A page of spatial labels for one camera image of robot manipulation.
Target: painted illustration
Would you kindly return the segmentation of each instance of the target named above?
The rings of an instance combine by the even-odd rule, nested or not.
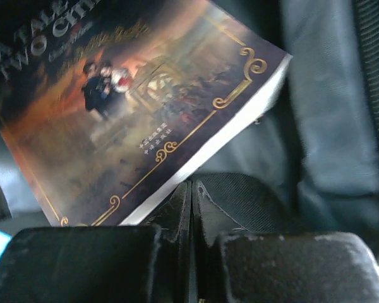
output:
[[[120,223],[284,57],[205,0],[121,20],[77,23],[75,43],[1,88],[2,136],[53,225]]]

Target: book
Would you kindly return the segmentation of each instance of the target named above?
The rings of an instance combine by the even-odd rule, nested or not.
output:
[[[11,36],[0,133],[55,226],[140,223],[271,108],[291,59],[207,0],[56,0]]]

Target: dark fabric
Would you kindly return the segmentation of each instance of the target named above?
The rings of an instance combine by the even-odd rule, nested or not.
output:
[[[42,211],[24,213],[15,218],[0,220],[0,231],[14,236],[23,229],[32,227],[50,227],[48,219]]]
[[[292,217],[276,195],[255,178],[242,174],[207,174],[192,179],[197,195],[194,204],[199,203],[201,216],[210,216],[211,206],[207,205],[212,204],[240,227],[259,234],[308,230],[302,218]]]
[[[195,174],[238,173],[254,177],[267,184],[286,208],[296,211],[302,156],[286,83],[275,106],[259,123],[239,133]]]
[[[85,107],[87,110],[97,109],[102,112],[105,109],[105,100],[101,96],[101,91],[98,89],[100,77],[90,78],[87,84],[82,88],[85,98]]]
[[[233,220],[222,208],[214,203],[203,184],[196,182],[194,190],[193,207],[196,208],[200,226],[197,236],[203,237],[206,245],[212,246],[216,237],[221,232],[233,230],[247,230],[245,227]]]
[[[294,56],[291,104],[304,149],[298,203],[301,215],[316,228],[354,232],[374,248],[379,143],[352,2],[357,1],[281,1],[286,49]]]

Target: gold scroll decoration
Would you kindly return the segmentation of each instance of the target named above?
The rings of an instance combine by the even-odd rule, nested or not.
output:
[[[161,163],[167,158],[167,154],[177,149],[177,142],[167,142],[161,150],[156,153],[156,162]]]
[[[250,47],[242,47],[240,50],[242,56],[248,55],[248,60],[244,65],[244,79],[228,96],[223,99],[220,97],[214,98],[212,104],[216,109],[226,108],[234,99],[236,99],[244,90],[253,82],[250,72],[254,74],[262,74],[267,70],[267,62],[263,59],[255,57],[255,51]]]
[[[105,220],[107,220],[121,205],[121,198],[117,195],[113,195],[111,198],[109,198],[109,204],[110,207],[109,209],[103,213],[101,216],[96,219],[93,223],[91,223],[90,226],[99,226],[101,223],[103,223]],[[68,226],[69,224],[69,219],[68,217],[62,217],[61,219],[61,226],[65,227]],[[77,227],[86,227],[88,226],[87,224],[77,224]]]

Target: black foam block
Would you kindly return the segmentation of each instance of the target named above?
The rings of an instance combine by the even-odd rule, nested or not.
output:
[[[24,230],[0,259],[0,303],[162,302],[161,228]]]
[[[379,302],[375,260],[352,234],[222,235],[209,260],[209,303]]]

